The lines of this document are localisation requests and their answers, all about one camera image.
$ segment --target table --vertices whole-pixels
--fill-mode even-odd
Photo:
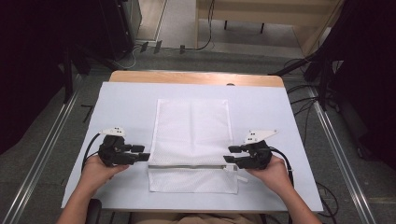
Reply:
[[[208,18],[210,0],[196,0],[195,47],[199,20]],[[293,25],[304,56],[313,53],[327,27],[338,19],[344,0],[216,0],[213,20]]]
[[[161,71],[117,71],[112,74],[109,82],[104,82],[86,139],[67,183],[62,207],[78,182],[85,148],[99,130],[122,125],[127,133],[125,142],[144,145],[147,149],[145,151],[149,152],[157,99],[192,96],[229,100],[233,139],[236,145],[242,144],[249,129],[278,129],[279,133],[270,137],[267,143],[288,156],[295,170],[296,190],[313,211],[322,211],[315,180],[280,77]],[[92,152],[97,150],[101,139],[103,138],[99,137],[92,145]],[[277,195],[245,170],[239,170],[238,174],[248,182],[239,183],[237,194],[149,192],[147,171],[146,162],[136,163],[101,187],[95,198],[101,200],[104,209],[115,211],[287,211]]]

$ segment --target gray floor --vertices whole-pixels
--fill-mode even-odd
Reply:
[[[288,36],[286,39],[292,40],[292,36]],[[287,45],[290,45],[290,42],[287,41],[283,44],[283,46]],[[135,66],[132,69],[232,72],[260,75],[280,70],[285,62],[294,57],[295,53],[293,48],[290,51],[282,51],[280,54],[273,53],[276,50],[262,51],[262,49],[255,53],[242,52],[243,54],[208,50],[188,50],[184,54],[179,54],[176,49],[162,49],[159,53],[154,54],[153,51],[152,48],[148,48],[143,53],[136,51],[134,53]],[[126,66],[133,64],[133,58],[131,54],[119,63]],[[84,78],[83,88],[78,94],[76,103],[60,137],[56,141],[43,173],[38,179],[33,194],[21,214],[19,223],[54,223],[62,211],[60,206],[64,196],[65,184],[80,151],[89,123],[89,121],[83,122],[88,108],[81,105],[94,105],[101,83],[108,80],[110,76],[110,71],[102,65],[93,63],[92,66],[90,75]],[[295,75],[283,77],[287,89],[304,84],[299,70],[292,73]],[[290,101],[307,96],[309,96],[307,89],[300,89],[290,94]],[[50,128],[62,108],[63,97],[63,91],[55,95],[23,139],[15,147],[0,155],[0,176],[2,176],[0,180],[0,220],[3,220],[6,216],[19,186],[28,174],[47,134],[50,132]],[[292,108],[294,111],[298,111],[302,105],[303,103],[293,105]],[[394,191],[396,172],[381,161],[360,159],[342,117],[331,108],[329,108],[327,114],[368,199],[376,222],[394,223],[394,220],[396,220],[396,214],[393,213],[396,208],[396,193]],[[346,181],[314,109],[310,111],[308,117],[306,111],[296,117],[302,139],[304,139],[306,118],[308,118],[306,154],[315,179],[328,187],[339,202],[339,212],[336,215],[338,223],[361,223]],[[319,189],[325,201],[332,209],[335,209],[334,198],[331,197],[329,192]],[[282,223],[287,223],[286,214],[273,214],[273,216]],[[320,218],[323,222],[332,223],[329,218]],[[117,213],[113,223],[126,223],[127,219],[128,214]],[[108,223],[109,220],[110,213],[105,211],[101,223]]]

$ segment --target wooden table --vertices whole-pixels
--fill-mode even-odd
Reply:
[[[284,87],[282,78],[276,76],[240,75],[224,73],[193,73],[164,71],[116,71],[110,82],[180,83],[236,86]]]
[[[199,20],[208,18],[211,0],[196,0],[195,47]],[[293,25],[304,56],[313,53],[327,27],[338,19],[344,0],[216,0],[213,20]]]

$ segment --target metal rail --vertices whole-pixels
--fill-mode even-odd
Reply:
[[[53,123],[49,134],[41,147],[40,151],[35,158],[35,161],[30,169],[29,173],[23,180],[21,186],[19,187],[16,197],[10,206],[5,219],[3,220],[3,224],[13,224],[18,223],[21,214],[29,202],[29,199],[35,189],[35,185],[38,182],[41,173],[46,166],[46,163],[50,157],[50,153],[53,150],[53,147],[58,140],[58,137],[62,131],[62,128],[67,121],[67,118],[70,114],[70,111],[73,108],[73,105],[77,99],[79,90],[83,85],[84,78],[81,75],[77,75],[75,78],[75,92],[72,94],[69,102],[63,105],[58,117],[56,118],[55,122]]]

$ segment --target floor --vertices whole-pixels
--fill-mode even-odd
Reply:
[[[148,48],[144,52],[137,50],[117,63],[129,67],[129,70],[208,71],[262,75],[282,69],[290,64],[290,59],[303,58],[288,26],[266,24],[264,34],[258,35],[256,31],[260,31],[259,24],[230,22],[229,28],[224,31],[223,21],[213,21],[212,42],[208,45],[208,49],[188,50],[180,54],[180,45],[185,45],[186,48],[192,47],[191,21],[189,21],[191,18],[187,19],[187,17],[191,15],[193,2],[193,0],[166,1],[156,39],[163,41],[160,52],[155,52],[154,48]],[[177,18],[181,15],[185,15],[186,19]],[[208,31],[204,30],[205,25],[207,21],[202,21],[200,45],[203,45],[208,38]],[[156,41],[150,41],[149,45],[155,46]],[[304,70],[303,67],[283,77],[288,90],[306,84],[303,79]],[[60,204],[64,187],[89,124],[89,120],[84,121],[89,117],[89,108],[84,105],[95,105],[101,83],[107,81],[110,74],[111,72],[102,65],[92,63],[89,76],[76,76],[74,101],[65,108],[62,105],[64,93],[60,91],[37,117],[23,139],[15,147],[0,155],[0,176],[2,176],[0,220],[8,218],[4,223],[56,221],[62,212]],[[311,97],[312,90],[302,88],[294,91],[290,93],[290,101]],[[293,111],[298,112],[305,103],[293,104]],[[59,120],[60,113],[64,113],[64,120],[60,122],[61,129],[55,134],[55,142],[49,143],[47,136],[54,132],[52,125]],[[339,161],[334,143],[329,141],[332,137],[331,133],[326,131],[323,125],[325,122],[323,117],[329,118],[346,163]],[[335,109],[328,106],[328,110],[323,112],[318,107],[312,107],[311,110],[305,110],[297,115],[296,122],[302,140],[305,141],[305,150],[314,177],[321,185],[327,187],[318,185],[319,193],[333,212],[338,208],[335,215],[338,223],[394,223],[396,172],[381,161],[364,161],[358,156],[347,126]],[[42,153],[43,148],[47,149],[47,154]],[[38,179],[31,181],[30,191],[23,191],[21,186],[24,186],[26,176],[31,173],[36,158],[46,158],[46,165],[41,170],[34,170]],[[357,194],[348,184],[351,176],[345,174],[345,165],[350,166],[352,177],[356,178],[356,183],[368,204],[366,207],[369,211],[365,213],[372,215],[374,219],[364,219],[364,214],[361,213],[361,208],[354,197]],[[10,222],[7,212],[18,192],[26,192],[22,197],[25,203],[13,218],[14,221]],[[286,214],[271,215],[269,223],[276,223],[272,217],[281,223],[287,223]],[[113,223],[126,223],[127,218],[128,214],[117,213]],[[329,217],[320,216],[320,218],[323,222],[332,223]],[[100,223],[109,223],[110,219],[112,219],[111,213],[104,211]]]

